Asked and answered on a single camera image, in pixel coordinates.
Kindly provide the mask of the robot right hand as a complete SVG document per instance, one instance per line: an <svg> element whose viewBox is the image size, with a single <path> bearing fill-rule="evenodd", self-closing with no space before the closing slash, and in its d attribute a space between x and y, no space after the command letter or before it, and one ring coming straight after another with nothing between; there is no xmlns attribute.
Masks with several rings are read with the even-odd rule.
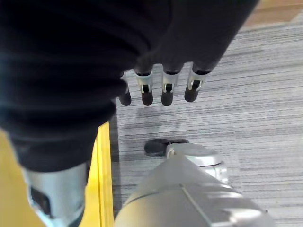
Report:
<svg viewBox="0 0 303 227"><path fill-rule="evenodd" d="M77 227L99 126L130 103L123 74L152 103L154 64L210 73L256 0L3 0L0 126L48 227Z"/></svg>

